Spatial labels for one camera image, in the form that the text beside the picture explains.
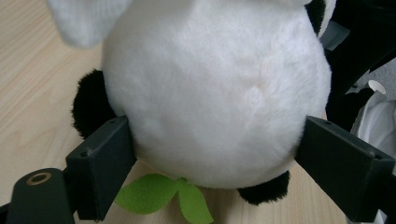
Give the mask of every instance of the white fur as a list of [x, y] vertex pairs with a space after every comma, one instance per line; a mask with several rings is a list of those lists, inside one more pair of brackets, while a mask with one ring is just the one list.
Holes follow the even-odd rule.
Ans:
[[210, 188], [286, 172], [330, 88], [304, 6], [274, 0], [135, 0], [106, 39], [103, 70], [138, 158]]

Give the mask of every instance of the panda plush toy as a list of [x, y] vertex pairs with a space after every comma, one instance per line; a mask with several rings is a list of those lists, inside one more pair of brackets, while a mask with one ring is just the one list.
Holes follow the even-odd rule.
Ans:
[[306, 116], [331, 71], [318, 37], [334, 0], [48, 0], [63, 40], [104, 40], [102, 71], [79, 82], [75, 127], [125, 115], [136, 157], [171, 178], [238, 189], [249, 203], [287, 193]]

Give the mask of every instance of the green leaf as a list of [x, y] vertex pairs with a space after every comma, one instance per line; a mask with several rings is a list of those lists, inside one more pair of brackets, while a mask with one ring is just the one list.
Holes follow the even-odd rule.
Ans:
[[207, 208], [204, 195], [194, 185], [184, 179], [179, 179], [178, 201], [183, 217], [191, 224], [208, 224], [213, 222], [213, 217]]
[[176, 193], [176, 180], [164, 175], [144, 175], [122, 188], [115, 203], [133, 213], [149, 214], [165, 207]]

